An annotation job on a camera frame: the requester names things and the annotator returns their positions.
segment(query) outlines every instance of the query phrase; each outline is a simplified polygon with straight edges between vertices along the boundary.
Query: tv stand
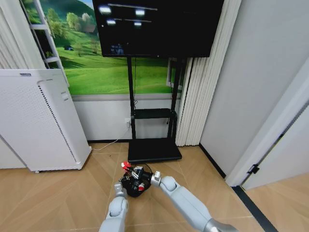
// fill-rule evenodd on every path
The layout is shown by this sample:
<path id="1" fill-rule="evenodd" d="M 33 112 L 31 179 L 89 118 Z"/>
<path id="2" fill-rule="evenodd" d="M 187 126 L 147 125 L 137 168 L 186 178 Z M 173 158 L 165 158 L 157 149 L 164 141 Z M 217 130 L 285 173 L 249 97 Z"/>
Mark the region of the tv stand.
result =
<path id="1" fill-rule="evenodd" d="M 132 60 L 127 57 L 127 71 L 129 78 L 130 107 L 132 140 L 129 142 L 128 161 L 130 163 L 159 162 L 167 160 L 179 160 L 182 158 L 178 147 L 175 144 L 177 113 L 175 112 L 176 98 L 180 79 L 182 59 L 177 59 L 174 89 L 172 93 L 171 108 L 163 109 L 135 109 Z M 135 131 L 135 119 L 169 118 L 169 130 L 167 138 L 160 139 L 137 139 Z"/>

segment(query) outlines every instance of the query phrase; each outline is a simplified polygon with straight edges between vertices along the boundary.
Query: black baseboard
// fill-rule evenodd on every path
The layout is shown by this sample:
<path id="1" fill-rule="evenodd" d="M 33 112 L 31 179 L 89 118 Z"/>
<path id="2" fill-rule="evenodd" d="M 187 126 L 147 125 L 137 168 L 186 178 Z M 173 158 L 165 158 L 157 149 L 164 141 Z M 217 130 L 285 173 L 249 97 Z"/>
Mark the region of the black baseboard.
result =
<path id="1" fill-rule="evenodd" d="M 207 152 L 207 150 L 203 147 L 201 143 L 199 143 L 199 147 L 202 149 L 202 151 L 205 153 L 209 161 L 213 164 L 213 166 L 217 169 L 218 173 L 222 176 L 224 179 L 226 177 L 226 174 L 223 172 L 223 170 L 219 167 L 219 165 L 214 161 L 214 159 L 211 157 L 211 155 Z"/>
<path id="2" fill-rule="evenodd" d="M 118 139 L 115 143 L 128 143 L 130 142 L 131 139 Z M 105 144 L 109 144 L 114 142 L 115 139 L 103 139 L 103 140 L 87 140 L 87 142 L 89 144 L 93 144 L 93 143 L 105 143 Z"/>
<path id="3" fill-rule="evenodd" d="M 278 232 L 277 229 L 271 224 L 262 211 L 254 204 L 254 202 L 248 197 L 244 190 L 240 186 L 232 187 L 234 192 L 242 200 L 245 206 L 249 209 L 251 214 L 255 217 L 257 222 L 261 225 L 266 232 Z"/>

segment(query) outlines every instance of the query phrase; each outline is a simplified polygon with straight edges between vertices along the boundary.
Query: wooden floor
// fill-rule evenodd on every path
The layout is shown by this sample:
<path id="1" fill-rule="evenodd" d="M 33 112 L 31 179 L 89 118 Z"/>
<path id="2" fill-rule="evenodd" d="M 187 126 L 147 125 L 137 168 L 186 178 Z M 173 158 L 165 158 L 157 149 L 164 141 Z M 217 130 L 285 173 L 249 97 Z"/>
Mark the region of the wooden floor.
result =
<path id="1" fill-rule="evenodd" d="M 246 193 L 278 231 L 309 231 L 309 173 Z"/>
<path id="2" fill-rule="evenodd" d="M 128 144 L 115 143 L 93 152 L 80 171 L 0 170 L 0 231 L 97 232 L 114 196 L 113 183 L 123 175 L 120 163 L 127 150 Z M 180 151 L 182 160 L 153 163 L 152 170 L 173 176 L 218 221 L 244 232 L 263 231 L 198 146 Z M 194 231 L 159 188 L 128 200 L 127 232 Z"/>

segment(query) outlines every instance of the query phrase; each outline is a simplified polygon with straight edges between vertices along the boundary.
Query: air purifier vent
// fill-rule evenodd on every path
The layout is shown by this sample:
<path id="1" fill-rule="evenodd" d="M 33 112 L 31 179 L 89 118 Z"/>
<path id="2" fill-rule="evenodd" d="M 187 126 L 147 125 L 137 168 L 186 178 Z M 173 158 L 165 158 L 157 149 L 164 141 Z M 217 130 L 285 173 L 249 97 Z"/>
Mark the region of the air purifier vent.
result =
<path id="1" fill-rule="evenodd" d="M 50 110 L 50 113 L 52 114 L 52 116 L 53 116 L 53 118 L 54 118 L 54 120 L 55 120 L 55 122 L 56 122 L 56 124 L 57 124 L 57 126 L 58 126 L 58 128 L 59 128 L 59 131 L 60 131 L 60 133 L 61 133 L 61 135 L 62 135 L 62 138 L 63 138 L 64 141 L 66 142 L 66 145 L 67 145 L 68 149 L 70 150 L 70 153 L 71 153 L 73 159 L 74 159 L 75 162 L 76 162 L 76 158 L 75 158 L 75 156 L 73 155 L 73 152 L 72 152 L 72 150 L 71 150 L 71 148 L 70 148 L 70 146 L 69 146 L 69 143 L 68 143 L 66 137 L 64 136 L 64 134 L 63 134 L 63 132 L 62 132 L 62 129 L 61 129 L 61 127 L 60 127 L 60 125 L 59 125 L 59 123 L 58 123 L 58 121 L 57 121 L 57 118 L 55 117 L 54 112 L 53 112 L 52 108 L 50 107 L 50 105 L 49 105 L 49 103 L 48 103 L 48 100 L 47 100 L 46 96 L 44 95 L 44 92 L 43 92 L 41 86 L 38 86 L 38 87 L 39 87 L 39 90 L 40 90 L 40 92 L 41 92 L 41 94 L 42 94 L 42 96 L 43 96 L 43 98 L 44 98 L 44 101 L 45 101 L 46 105 L 48 106 L 48 109 Z"/>

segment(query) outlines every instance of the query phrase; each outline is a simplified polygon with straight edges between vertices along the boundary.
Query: blue sky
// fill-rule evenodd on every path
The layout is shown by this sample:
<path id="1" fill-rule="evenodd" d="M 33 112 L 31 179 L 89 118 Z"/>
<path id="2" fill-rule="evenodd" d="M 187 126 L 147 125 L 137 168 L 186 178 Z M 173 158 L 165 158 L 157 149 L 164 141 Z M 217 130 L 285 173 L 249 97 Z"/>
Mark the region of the blue sky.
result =
<path id="1" fill-rule="evenodd" d="M 87 4 L 89 7 L 93 9 L 93 3 L 92 0 L 79 0 L 82 1 L 83 3 Z"/>

